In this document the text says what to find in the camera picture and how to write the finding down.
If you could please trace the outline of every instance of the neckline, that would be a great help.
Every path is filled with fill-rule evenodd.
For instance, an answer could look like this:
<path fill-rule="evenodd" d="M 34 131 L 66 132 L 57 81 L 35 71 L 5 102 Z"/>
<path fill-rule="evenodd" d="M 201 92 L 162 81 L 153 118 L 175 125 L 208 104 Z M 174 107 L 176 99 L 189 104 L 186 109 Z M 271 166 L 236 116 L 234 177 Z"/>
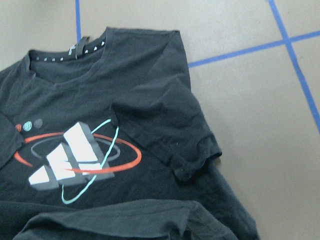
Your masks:
<path fill-rule="evenodd" d="M 106 67 L 106 62 L 108 62 L 108 57 L 114 45 L 114 30 L 115 29 L 112 27 L 107 27 L 99 38 L 96 38 L 95 40 L 84 46 L 84 49 L 94 49 L 96 45 L 101 45 L 102 42 L 104 42 L 103 47 L 98 50 L 102 51 L 101 57 L 93 63 L 91 68 L 86 73 L 78 77 L 68 79 L 67 81 L 61 83 L 53 83 L 49 80 L 37 76 L 37 73 L 34 70 L 30 70 L 31 61 L 38 61 L 39 58 L 47 58 L 48 61 L 50 60 L 52 62 L 54 62 L 54 60 L 56 59 L 60 60 L 61 58 L 63 58 L 64 61 L 78 61 L 78 59 L 76 59 L 74 56 L 69 56 L 69 51 L 48 52 L 36 49 L 29 50 L 28 53 L 24 56 L 24 69 L 26 71 L 28 79 L 31 81 L 32 85 L 41 86 L 48 90 L 63 91 L 75 86 L 79 86 L 81 83 L 86 82 L 86 80 L 92 78 L 98 72 L 98 69 L 101 66 L 104 65 Z"/>

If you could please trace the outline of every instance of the teal dot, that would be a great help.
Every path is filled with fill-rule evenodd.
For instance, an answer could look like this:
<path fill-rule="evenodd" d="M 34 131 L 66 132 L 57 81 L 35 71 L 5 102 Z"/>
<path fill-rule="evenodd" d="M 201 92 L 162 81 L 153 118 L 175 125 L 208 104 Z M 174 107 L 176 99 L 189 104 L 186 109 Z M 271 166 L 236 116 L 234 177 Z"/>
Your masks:
<path fill-rule="evenodd" d="M 32 122 L 31 121 L 27 121 L 25 124 L 23 124 L 23 130 L 25 130 L 26 132 L 29 132 L 32 128 Z"/>

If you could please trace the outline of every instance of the gray floor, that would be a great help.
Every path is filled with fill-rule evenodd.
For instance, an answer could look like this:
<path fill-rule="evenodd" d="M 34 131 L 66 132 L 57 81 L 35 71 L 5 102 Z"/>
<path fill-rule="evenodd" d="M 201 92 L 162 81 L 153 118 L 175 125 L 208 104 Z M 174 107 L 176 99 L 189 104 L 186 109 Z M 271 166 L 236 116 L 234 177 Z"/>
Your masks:
<path fill-rule="evenodd" d="M 180 30 L 194 63 L 282 40 L 270 2 L 82 0 L 81 33 L 94 39 L 106 26 Z M 290 38 L 320 30 L 318 0 L 275 4 Z M 29 49 L 66 51 L 77 41 L 73 0 L 3 0 L 0 13 L 0 69 Z M 292 45 L 319 108 L 320 36 Z M 219 169 L 262 239 L 319 240 L 320 134 L 286 46 L 211 59 L 190 75 L 223 150 Z"/>

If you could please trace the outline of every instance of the blue tape line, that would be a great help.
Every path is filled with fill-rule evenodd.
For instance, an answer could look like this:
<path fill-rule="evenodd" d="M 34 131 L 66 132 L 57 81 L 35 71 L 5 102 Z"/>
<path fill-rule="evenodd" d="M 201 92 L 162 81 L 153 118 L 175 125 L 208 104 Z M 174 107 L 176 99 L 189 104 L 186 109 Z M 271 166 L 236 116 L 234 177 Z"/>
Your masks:
<path fill-rule="evenodd" d="M 283 23 L 283 21 L 281 19 L 280 13 L 279 13 L 279 11 L 277 9 L 277 6 L 276 6 L 274 0 L 268 0 L 268 2 L 270 4 L 271 10 L 273 12 L 274 18 L 275 18 L 276 23 L 277 23 L 277 25 L 279 27 L 279 30 L 281 32 L 281 35 L 283 37 L 286 49 L 287 49 L 287 51 L 289 53 L 289 56 L 290 56 L 291 62 L 293 64 L 294 70 L 296 72 L 296 75 L 299 78 L 299 81 L 300 81 L 302 90 L 304 92 L 305 98 L 306 98 L 306 100 L 308 102 L 309 108 L 310 108 L 311 113 L 313 115 L 313 119 L 314 119 L 315 124 L 316 124 L 316 126 L 318 128 L 318 132 L 320 133 L 319 111 L 317 109 L 317 106 L 316 106 L 316 103 L 314 101 L 314 98 L 313 98 L 313 96 L 311 94 L 311 91 L 310 91 L 310 88 L 309 88 L 308 83 L 306 81 L 306 78 L 305 78 L 304 74 L 302 73 L 302 71 L 300 69 L 296 53 L 294 51 L 294 48 L 292 47 L 292 40 L 289 39 L 289 36 L 288 36 L 287 31 L 286 31 L 285 25 L 284 25 L 284 23 Z"/>
<path fill-rule="evenodd" d="M 242 49 L 239 51 L 234 51 L 234 52 L 230 52 L 230 53 L 226 53 L 226 54 L 222 54 L 219 56 L 214 56 L 211 58 L 206 58 L 203 60 L 199 60 L 199 61 L 194 61 L 188 64 L 189 68 L 194 68 L 200 65 L 204 65 L 204 64 L 208 64 L 208 63 L 213 63 L 213 62 L 217 62 L 217 61 L 221 61 L 224 59 L 229 59 L 229 58 L 233 58 L 236 56 L 240 56 L 240 55 L 244 55 L 244 54 L 249 54 L 249 53 L 253 53 L 253 52 L 257 52 L 257 51 L 261 51 L 261 50 L 265 50 L 265 49 L 270 49 L 270 48 L 274 48 L 280 45 L 285 44 L 285 42 L 283 40 L 279 40 L 279 41 L 274 41 L 274 42 L 270 42 L 270 43 L 266 43 L 266 44 L 262 44 L 259 46 L 254 46 L 254 47 L 249 47 L 246 49 Z"/>
<path fill-rule="evenodd" d="M 320 36 L 320 31 L 314 31 L 314 32 L 310 32 L 307 34 L 303 34 L 300 36 L 294 36 L 290 38 L 290 42 L 297 42 L 297 41 L 301 41 L 301 40 L 306 40 L 306 39 L 310 39 L 310 38 L 314 38 L 314 37 L 319 37 Z"/>
<path fill-rule="evenodd" d="M 81 39 L 81 24 L 80 24 L 80 3 L 79 0 L 75 0 L 75 24 L 76 24 L 76 40 Z"/>

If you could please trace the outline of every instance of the white adidas logo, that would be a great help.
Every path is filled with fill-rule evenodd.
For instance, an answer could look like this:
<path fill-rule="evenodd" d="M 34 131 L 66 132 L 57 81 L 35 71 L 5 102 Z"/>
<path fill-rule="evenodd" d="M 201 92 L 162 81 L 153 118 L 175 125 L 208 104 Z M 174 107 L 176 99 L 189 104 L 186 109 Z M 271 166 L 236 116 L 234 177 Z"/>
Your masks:
<path fill-rule="evenodd" d="M 102 166 L 104 154 L 95 141 L 89 126 L 77 122 L 63 134 L 67 144 L 61 142 L 46 159 L 48 165 L 43 165 L 29 177 L 32 187 L 37 190 L 55 189 L 60 185 L 72 186 L 86 183 L 93 178 L 92 174 L 77 173 L 72 169 L 101 170 L 108 168 L 108 162 Z M 113 178 L 113 172 L 99 174 L 96 180 Z"/>

